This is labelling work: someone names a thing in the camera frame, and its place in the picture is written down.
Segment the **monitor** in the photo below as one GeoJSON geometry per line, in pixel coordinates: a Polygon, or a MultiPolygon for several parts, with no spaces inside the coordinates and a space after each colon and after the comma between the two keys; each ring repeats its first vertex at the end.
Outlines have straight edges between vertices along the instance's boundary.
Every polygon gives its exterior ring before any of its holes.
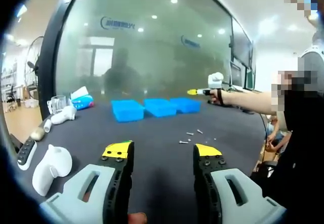
{"type": "Polygon", "coordinates": [[[234,63],[231,64],[231,84],[234,86],[242,86],[242,72],[241,68],[234,65],[234,63]]]}
{"type": "Polygon", "coordinates": [[[232,51],[234,57],[242,64],[246,67],[251,66],[250,55],[252,52],[252,43],[235,19],[233,19],[232,51]]]}

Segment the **glass wall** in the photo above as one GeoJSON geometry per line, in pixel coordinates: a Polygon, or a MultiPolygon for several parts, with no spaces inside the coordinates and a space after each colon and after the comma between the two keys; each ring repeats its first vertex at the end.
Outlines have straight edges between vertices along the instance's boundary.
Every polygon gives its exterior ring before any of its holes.
{"type": "Polygon", "coordinates": [[[229,82],[231,16],[213,0],[76,0],[59,43],[56,94],[95,100],[185,96],[229,82]]]}

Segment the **wrist strap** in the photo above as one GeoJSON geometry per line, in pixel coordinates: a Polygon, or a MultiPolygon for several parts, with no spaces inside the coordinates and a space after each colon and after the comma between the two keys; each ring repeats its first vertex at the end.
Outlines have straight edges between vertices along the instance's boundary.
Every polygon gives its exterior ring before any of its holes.
{"type": "Polygon", "coordinates": [[[224,106],[221,89],[217,89],[217,98],[218,98],[219,102],[221,103],[221,106],[224,106]]]}

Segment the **yellow tip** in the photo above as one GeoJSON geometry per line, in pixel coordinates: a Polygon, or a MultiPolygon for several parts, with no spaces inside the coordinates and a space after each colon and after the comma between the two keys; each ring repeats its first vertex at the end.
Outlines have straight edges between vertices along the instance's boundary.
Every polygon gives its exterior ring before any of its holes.
{"type": "Polygon", "coordinates": [[[187,91],[189,95],[197,95],[197,89],[190,89],[187,91]]]}

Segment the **blue plastic bin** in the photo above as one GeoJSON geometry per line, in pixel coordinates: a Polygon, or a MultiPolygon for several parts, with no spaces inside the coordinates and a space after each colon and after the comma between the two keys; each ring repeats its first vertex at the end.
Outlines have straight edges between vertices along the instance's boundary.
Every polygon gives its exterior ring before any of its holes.
{"type": "Polygon", "coordinates": [[[135,100],[113,100],[111,105],[118,122],[136,121],[144,118],[144,107],[135,100]]]}
{"type": "Polygon", "coordinates": [[[145,99],[144,106],[155,117],[172,116],[177,113],[177,106],[166,99],[145,99]]]}
{"type": "Polygon", "coordinates": [[[170,102],[177,106],[177,110],[182,113],[197,113],[200,111],[200,101],[188,98],[170,99],[170,102]]]}

